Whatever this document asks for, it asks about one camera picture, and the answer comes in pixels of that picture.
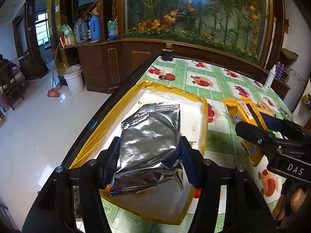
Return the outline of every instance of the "wooden cabinet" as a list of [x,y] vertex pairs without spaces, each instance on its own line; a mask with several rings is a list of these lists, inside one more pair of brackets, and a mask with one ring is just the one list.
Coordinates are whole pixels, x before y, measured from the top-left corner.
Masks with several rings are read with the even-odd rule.
[[[174,55],[200,60],[241,73],[262,83],[268,71],[245,60],[239,60],[208,48],[173,43]],[[123,39],[96,42],[78,47],[80,64],[89,91],[112,93],[124,80],[152,54],[160,54],[165,48],[163,41]],[[281,99],[290,89],[285,83],[274,80],[272,88]]]

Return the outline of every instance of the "broom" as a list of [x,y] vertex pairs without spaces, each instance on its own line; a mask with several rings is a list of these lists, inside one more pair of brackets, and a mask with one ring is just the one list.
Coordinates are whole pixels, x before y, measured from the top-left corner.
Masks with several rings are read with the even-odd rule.
[[48,91],[48,95],[47,95],[48,97],[59,97],[59,92],[54,89],[55,60],[56,60],[58,48],[59,48],[59,45],[57,45],[56,52],[55,52],[54,65],[53,65],[53,70],[52,70],[52,89]]

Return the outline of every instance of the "plastic bottle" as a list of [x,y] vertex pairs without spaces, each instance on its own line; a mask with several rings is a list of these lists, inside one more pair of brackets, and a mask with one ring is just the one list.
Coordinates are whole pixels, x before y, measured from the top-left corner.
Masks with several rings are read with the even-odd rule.
[[279,71],[279,73],[278,73],[278,79],[281,79],[281,78],[282,78],[283,73],[284,73],[284,65],[282,64],[282,65],[280,66],[280,71]]
[[277,62],[276,64],[276,71],[275,71],[275,77],[279,79],[279,72],[280,72],[281,63]]
[[275,73],[276,73],[276,65],[273,66],[273,68],[271,68],[270,73],[268,75],[268,78],[264,84],[264,88],[265,90],[269,90],[269,88],[271,87],[271,84],[273,82],[273,79],[275,77]]

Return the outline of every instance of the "barcode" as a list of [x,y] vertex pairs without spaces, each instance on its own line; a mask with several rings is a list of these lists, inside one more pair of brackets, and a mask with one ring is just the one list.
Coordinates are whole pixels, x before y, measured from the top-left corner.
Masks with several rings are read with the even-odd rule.
[[244,109],[246,115],[248,116],[249,119],[253,119],[253,116],[251,114],[251,112],[249,112],[248,107],[246,106],[246,104],[243,101],[238,101],[238,103],[242,106],[242,108]]

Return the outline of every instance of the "snack package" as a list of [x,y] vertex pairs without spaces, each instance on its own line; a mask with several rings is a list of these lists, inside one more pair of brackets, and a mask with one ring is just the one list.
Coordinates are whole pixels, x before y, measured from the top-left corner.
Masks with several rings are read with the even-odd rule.
[[[268,130],[262,116],[260,115],[257,107],[251,99],[242,97],[235,99],[223,99],[221,102],[225,103],[228,108],[228,112],[233,118],[235,123],[245,121],[255,126]],[[263,157],[263,153],[259,146],[254,145],[249,141],[242,141],[242,145],[245,147],[253,166],[257,166]]]
[[264,103],[264,102],[257,102],[257,109],[259,110],[259,112],[265,113],[269,116],[274,116],[274,113],[272,111],[272,109],[268,106],[268,104]]

